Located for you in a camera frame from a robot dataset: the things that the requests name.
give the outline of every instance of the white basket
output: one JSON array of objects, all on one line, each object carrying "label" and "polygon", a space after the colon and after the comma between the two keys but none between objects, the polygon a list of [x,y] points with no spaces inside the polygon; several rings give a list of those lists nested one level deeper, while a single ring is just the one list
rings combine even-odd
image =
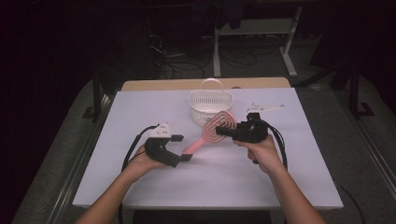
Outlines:
[{"label": "white basket", "polygon": [[[219,83],[221,90],[202,90],[204,83],[208,81]],[[217,113],[231,108],[233,104],[233,95],[224,90],[219,80],[207,78],[201,83],[199,90],[190,93],[189,102],[192,119],[197,125],[204,126],[206,122]]]}]

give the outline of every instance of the spatula handle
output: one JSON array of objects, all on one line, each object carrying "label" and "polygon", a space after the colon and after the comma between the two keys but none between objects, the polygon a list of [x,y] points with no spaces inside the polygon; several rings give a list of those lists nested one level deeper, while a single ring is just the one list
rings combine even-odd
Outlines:
[{"label": "spatula handle", "polygon": [[189,147],[186,147],[183,150],[183,154],[194,154],[194,151],[200,148],[205,142],[206,140],[203,137],[201,137],[196,142],[192,143]]}]

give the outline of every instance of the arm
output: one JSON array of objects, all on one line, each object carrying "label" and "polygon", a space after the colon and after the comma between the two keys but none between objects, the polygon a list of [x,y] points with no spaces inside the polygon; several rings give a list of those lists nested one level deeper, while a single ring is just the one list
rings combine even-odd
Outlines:
[{"label": "arm", "polygon": [[144,147],[140,147],[135,155],[138,156],[129,162],[105,193],[90,206],[76,223],[111,223],[129,187],[150,170],[164,166],[146,155]]},{"label": "arm", "polygon": [[272,135],[268,135],[258,144],[237,141],[235,143],[240,147],[247,147],[247,156],[251,160],[257,160],[260,168],[269,175],[289,224],[326,223],[283,166]]}]

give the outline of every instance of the white tabletop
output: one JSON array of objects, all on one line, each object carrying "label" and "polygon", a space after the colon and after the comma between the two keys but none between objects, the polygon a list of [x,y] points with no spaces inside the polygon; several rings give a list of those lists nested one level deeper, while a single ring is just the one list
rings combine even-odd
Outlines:
[{"label": "white tabletop", "polygon": [[[342,208],[343,203],[293,88],[227,90],[233,94],[231,112],[246,121],[256,105],[284,105],[261,114],[285,139],[289,172],[307,199],[318,209]],[[169,151],[182,150],[201,136],[191,119],[186,91],[118,92],[73,201],[90,206],[120,173],[135,137],[145,128],[168,122],[182,142],[170,142]],[[143,136],[139,146],[147,137]],[[123,205],[138,209],[272,209],[279,208],[268,176],[247,158],[247,150],[231,138],[205,143],[190,161],[176,168],[151,171],[134,183]]]}]

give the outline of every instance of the black cable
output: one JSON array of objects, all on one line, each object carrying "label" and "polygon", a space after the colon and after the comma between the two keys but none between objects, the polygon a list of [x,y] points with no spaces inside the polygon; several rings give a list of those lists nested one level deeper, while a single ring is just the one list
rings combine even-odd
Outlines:
[{"label": "black cable", "polygon": [[142,152],[137,153],[137,154],[134,155],[129,161],[132,161],[134,158],[136,158],[136,157],[142,155],[142,154],[145,153],[145,152],[146,152],[146,151],[142,151]]},{"label": "black cable", "polygon": [[236,59],[242,59],[246,58],[247,56],[252,56],[253,55],[253,50],[254,49],[240,49],[236,47],[229,47],[228,52],[232,54]]},{"label": "black cable", "polygon": [[[203,77],[205,77],[205,67],[210,63],[211,58],[207,57],[207,60],[205,61],[205,63],[203,65],[200,65],[198,63],[193,63],[194,61],[198,61],[198,59],[194,59],[192,57],[192,59],[188,59],[186,61],[172,61],[169,60],[168,58],[165,59],[166,61],[164,62],[165,64],[167,64],[168,66],[171,66],[173,68],[182,70],[182,71],[195,71],[195,70],[201,70],[203,73]],[[176,64],[188,64],[188,65],[192,65],[194,66],[193,68],[185,68],[185,67],[181,67],[181,66],[177,66]]]},{"label": "black cable", "polygon": [[225,63],[227,63],[228,65],[230,65],[232,67],[236,67],[236,68],[247,68],[247,67],[250,67],[251,65],[254,65],[257,63],[257,58],[255,56],[254,56],[253,63],[250,62],[247,58],[244,58],[247,61],[246,63],[240,62],[238,60],[234,60],[231,57],[229,57],[226,54],[221,53],[221,52],[219,52],[219,56]]},{"label": "black cable", "polygon": [[336,187],[340,188],[341,190],[343,190],[346,193],[346,195],[349,197],[349,199],[355,204],[356,209],[358,210],[359,215],[361,216],[361,223],[365,224],[366,223],[366,219],[364,217],[363,210],[361,209],[361,206],[358,204],[358,202],[355,200],[355,198],[352,196],[352,194],[346,188],[344,188],[344,186],[339,184],[334,179],[332,181],[334,182],[334,185]]},{"label": "black cable", "polygon": [[166,71],[166,65],[164,64],[163,68],[161,66],[160,68],[161,68],[161,72],[163,73],[163,78],[168,79],[168,71]]},{"label": "black cable", "polygon": [[164,63],[164,64],[163,64],[163,67],[165,68],[166,77],[168,77],[168,75],[167,75],[168,71],[166,71],[166,66],[170,67],[171,70],[172,70],[172,76],[170,76],[169,79],[174,79],[176,73],[179,73],[179,74],[180,74],[180,78],[183,78],[183,76],[181,75],[181,73],[175,70],[175,67],[174,67],[174,66],[172,66],[172,65],[170,65],[170,64],[167,64],[167,63]]},{"label": "black cable", "polygon": [[[159,125],[156,125],[156,126],[149,126],[149,127],[145,128],[140,134],[138,134],[138,135],[136,136],[136,138],[135,138],[134,141],[132,142],[131,147],[129,148],[128,152],[126,153],[125,159],[124,159],[124,161],[123,161],[123,163],[122,163],[122,169],[121,169],[121,171],[123,171],[123,170],[125,169],[125,167],[128,165],[128,163],[129,163],[129,161],[130,161],[129,158],[131,157],[132,152],[134,152],[134,148],[136,147],[136,145],[137,145],[137,143],[139,142],[140,138],[142,137],[143,133],[145,133],[147,130],[155,129],[155,128],[157,128],[158,126],[159,126]],[[120,224],[123,224],[123,219],[122,219],[122,202],[120,203],[120,206],[119,206],[119,223],[120,223]]]},{"label": "black cable", "polygon": [[288,158],[286,156],[285,141],[283,140],[282,134],[280,134],[280,132],[276,128],[274,128],[273,126],[271,126],[269,124],[268,124],[268,128],[273,132],[274,137],[277,141],[277,144],[279,145],[279,151],[280,151],[280,155],[282,156],[282,162],[287,170],[288,169]]},{"label": "black cable", "polygon": [[[178,61],[178,60],[182,60],[184,57],[187,57],[189,59],[186,58],[186,60],[184,61]],[[183,63],[191,63],[194,61],[197,61],[196,58],[194,58],[192,55],[190,54],[184,54],[184,55],[180,55],[180,56],[175,56],[175,57],[164,57],[166,61],[168,61],[169,63],[173,63],[173,62],[183,62]]]}]

